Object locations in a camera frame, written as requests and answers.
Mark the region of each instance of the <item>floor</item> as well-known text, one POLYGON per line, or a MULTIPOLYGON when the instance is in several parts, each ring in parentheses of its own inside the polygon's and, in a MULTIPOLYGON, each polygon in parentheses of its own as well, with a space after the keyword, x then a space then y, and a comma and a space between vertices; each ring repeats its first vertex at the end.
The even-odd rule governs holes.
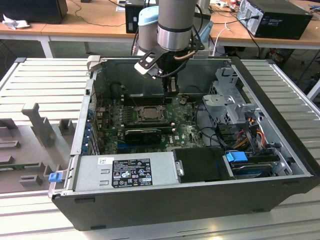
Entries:
MULTIPOLYGON (((85 52, 83 42, 62 42, 51 43, 51 48, 57 58, 86 58, 89 54, 85 52)), ((130 43, 100 43, 90 42, 91 54, 104 57, 126 57, 130 55, 130 43)), ((292 79, 297 80, 316 54, 316 50, 295 50, 282 70, 292 79)), ((237 52, 242 59, 255 59, 256 48, 247 47, 242 52, 237 52)), ((18 57, 44 58, 42 47, 38 41, 4 40, 0 43, 0 79, 7 69, 18 57)), ((308 71, 304 74, 298 86, 304 90, 312 75, 320 71, 320 65, 313 62, 308 71)))

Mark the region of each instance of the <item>table leg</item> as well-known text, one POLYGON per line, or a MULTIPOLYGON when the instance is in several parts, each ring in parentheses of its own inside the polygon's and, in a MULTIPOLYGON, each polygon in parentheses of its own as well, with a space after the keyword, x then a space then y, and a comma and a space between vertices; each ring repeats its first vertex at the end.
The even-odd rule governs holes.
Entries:
POLYGON ((87 41, 84 42, 84 48, 85 48, 85 53, 86 54, 91 54, 90 48, 89 48, 89 43, 87 41))
POLYGON ((307 94, 307 97, 312 101, 320 92, 320 80, 314 85, 314 87, 307 94))
POLYGON ((39 38, 39 41, 41 43, 44 55, 46 58, 54 58, 54 54, 51 51, 50 48, 50 39, 48 36, 41 36, 39 38))

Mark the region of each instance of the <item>sticker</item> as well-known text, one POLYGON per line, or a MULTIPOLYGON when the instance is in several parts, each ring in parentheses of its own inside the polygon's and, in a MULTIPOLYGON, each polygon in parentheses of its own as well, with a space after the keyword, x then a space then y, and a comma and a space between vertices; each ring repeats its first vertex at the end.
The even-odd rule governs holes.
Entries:
POLYGON ((98 158, 98 164, 112 164, 114 161, 114 157, 99 157, 98 158))
POLYGON ((1 171, 13 171, 14 169, 12 167, 3 167, 3 168, 0 168, 0 172, 1 171))
MULTIPOLYGON (((101 159, 113 160, 113 157, 101 157, 101 159)), ((150 185, 152 185, 150 158, 112 162, 112 187, 128 188, 150 185)))

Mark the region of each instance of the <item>yellow wire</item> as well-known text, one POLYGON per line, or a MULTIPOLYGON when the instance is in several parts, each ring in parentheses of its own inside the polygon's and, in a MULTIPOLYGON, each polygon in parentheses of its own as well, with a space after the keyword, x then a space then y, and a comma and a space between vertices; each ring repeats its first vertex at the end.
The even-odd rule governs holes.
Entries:
POLYGON ((245 144, 248 141, 248 138, 244 139, 242 142, 240 142, 239 144, 237 144, 234 149, 240 147, 242 144, 245 144))

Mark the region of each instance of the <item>black computer tower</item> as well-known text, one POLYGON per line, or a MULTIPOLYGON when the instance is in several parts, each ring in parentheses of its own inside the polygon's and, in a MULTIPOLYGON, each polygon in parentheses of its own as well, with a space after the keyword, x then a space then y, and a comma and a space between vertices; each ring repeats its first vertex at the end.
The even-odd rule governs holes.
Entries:
POLYGON ((242 0, 236 17, 256 38, 298 40, 313 15, 286 0, 242 0))
POLYGON ((66 0, 0 0, 3 15, 14 20, 60 24, 68 12, 66 0))

